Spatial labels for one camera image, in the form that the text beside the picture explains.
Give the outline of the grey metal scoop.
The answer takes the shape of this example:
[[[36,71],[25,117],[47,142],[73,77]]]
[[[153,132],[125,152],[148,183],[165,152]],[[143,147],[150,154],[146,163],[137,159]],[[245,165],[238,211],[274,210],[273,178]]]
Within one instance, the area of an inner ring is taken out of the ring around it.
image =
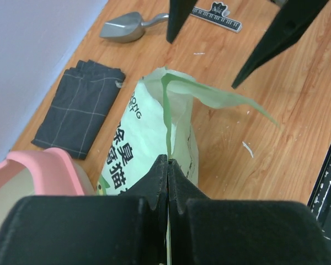
[[[139,12],[127,13],[105,22],[99,37],[115,43],[130,43],[141,38],[147,28],[168,19],[168,13],[157,14],[148,21],[145,21]]]

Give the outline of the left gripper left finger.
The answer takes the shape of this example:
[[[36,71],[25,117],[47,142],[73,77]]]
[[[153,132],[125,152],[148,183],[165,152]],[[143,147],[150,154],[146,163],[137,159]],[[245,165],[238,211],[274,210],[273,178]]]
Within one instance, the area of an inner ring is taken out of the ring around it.
[[[166,155],[119,195],[28,196],[0,226],[0,264],[165,264]]]

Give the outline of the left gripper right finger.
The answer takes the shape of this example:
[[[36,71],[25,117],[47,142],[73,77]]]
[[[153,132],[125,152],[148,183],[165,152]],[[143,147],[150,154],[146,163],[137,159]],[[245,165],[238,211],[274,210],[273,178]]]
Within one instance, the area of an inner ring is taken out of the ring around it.
[[[171,264],[331,264],[321,227],[302,203],[214,200],[168,163]]]

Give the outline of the pink litter box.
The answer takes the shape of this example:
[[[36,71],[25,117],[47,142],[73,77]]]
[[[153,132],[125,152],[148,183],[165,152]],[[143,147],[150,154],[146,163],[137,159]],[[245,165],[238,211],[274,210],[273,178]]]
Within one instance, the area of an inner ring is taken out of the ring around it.
[[[94,188],[70,155],[59,148],[12,151],[0,163],[0,223],[28,195],[92,195]]]

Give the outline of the green litter bag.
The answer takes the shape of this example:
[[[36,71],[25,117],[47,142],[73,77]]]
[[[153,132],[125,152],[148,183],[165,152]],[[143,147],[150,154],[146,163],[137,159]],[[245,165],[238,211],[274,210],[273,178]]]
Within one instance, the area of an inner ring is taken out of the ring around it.
[[[199,151],[191,124],[194,99],[222,109],[250,105],[273,117],[257,102],[234,92],[199,83],[166,67],[139,79],[97,182],[98,195],[119,195],[136,184],[159,155],[175,159],[185,177],[198,185]]]

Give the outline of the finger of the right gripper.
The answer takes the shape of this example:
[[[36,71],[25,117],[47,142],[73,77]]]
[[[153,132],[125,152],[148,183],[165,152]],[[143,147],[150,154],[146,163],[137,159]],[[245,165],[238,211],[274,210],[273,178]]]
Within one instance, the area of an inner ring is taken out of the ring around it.
[[[172,44],[195,7],[197,0],[170,0],[166,40]]]
[[[232,83],[236,89],[257,68],[297,43],[327,1],[274,1],[280,7]]]

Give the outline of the piano pattern bag clip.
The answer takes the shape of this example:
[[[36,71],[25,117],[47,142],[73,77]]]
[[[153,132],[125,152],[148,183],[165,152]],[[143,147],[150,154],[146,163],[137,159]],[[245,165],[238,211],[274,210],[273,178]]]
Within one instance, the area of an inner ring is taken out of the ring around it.
[[[230,14],[228,5],[223,2],[212,2],[211,7],[208,10],[194,7],[190,14],[235,33],[239,33],[242,29],[241,22],[228,17]]]

